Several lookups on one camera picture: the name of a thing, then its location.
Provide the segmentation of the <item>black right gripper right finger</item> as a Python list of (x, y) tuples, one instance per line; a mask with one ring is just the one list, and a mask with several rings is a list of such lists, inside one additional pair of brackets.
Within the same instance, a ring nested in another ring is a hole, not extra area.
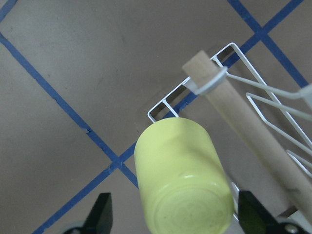
[(245, 234), (282, 234), (277, 220), (250, 191), (238, 196), (238, 221)]

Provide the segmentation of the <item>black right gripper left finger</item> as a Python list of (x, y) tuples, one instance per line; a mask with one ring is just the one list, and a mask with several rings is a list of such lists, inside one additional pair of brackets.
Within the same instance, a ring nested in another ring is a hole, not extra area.
[(83, 226), (83, 234), (109, 234), (113, 225), (111, 193), (100, 193)]

